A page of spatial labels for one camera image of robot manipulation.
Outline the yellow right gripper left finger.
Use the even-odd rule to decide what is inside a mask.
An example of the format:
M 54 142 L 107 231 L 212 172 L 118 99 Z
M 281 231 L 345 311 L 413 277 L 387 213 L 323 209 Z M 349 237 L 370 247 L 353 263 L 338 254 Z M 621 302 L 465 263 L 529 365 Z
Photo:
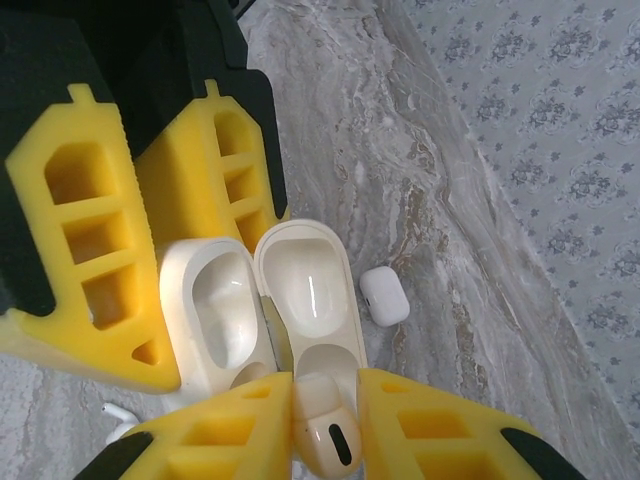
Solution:
M 292 480 L 290 373 L 139 424 L 74 480 Z

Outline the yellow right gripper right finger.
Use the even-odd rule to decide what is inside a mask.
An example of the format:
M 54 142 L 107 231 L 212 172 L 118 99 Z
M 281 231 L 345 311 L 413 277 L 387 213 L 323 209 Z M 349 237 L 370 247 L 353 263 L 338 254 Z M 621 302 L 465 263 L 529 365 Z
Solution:
M 578 480 L 527 422 L 379 369 L 358 373 L 367 480 Z

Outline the white closed charging case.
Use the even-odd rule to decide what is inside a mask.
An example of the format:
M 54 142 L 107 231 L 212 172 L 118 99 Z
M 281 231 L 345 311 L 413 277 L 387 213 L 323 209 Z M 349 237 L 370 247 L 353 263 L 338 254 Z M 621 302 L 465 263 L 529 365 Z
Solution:
M 380 327 L 391 327 L 410 315 L 410 304 L 397 273 L 389 266 L 378 266 L 364 272 L 360 290 L 372 321 Z

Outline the white earbud charging case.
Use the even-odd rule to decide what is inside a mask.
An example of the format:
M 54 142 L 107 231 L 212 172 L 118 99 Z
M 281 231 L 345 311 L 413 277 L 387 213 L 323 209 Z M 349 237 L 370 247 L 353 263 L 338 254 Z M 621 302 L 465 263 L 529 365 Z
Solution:
M 230 237 L 176 241 L 159 291 L 181 379 L 167 411 L 277 371 L 327 374 L 356 404 L 361 321 L 346 250 L 326 225 L 285 221 L 253 251 Z

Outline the white wireless earbud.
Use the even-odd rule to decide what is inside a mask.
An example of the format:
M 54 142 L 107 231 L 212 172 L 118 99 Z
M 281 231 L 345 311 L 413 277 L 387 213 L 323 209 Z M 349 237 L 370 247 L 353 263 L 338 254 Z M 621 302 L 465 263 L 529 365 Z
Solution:
M 345 478 L 362 462 L 356 415 L 329 375 L 312 373 L 294 381 L 292 437 L 300 460 L 320 478 Z
M 140 423 L 134 413 L 111 402 L 105 402 L 101 407 L 101 411 L 119 421 L 116 428 L 106 437 L 107 445 L 116 442 Z

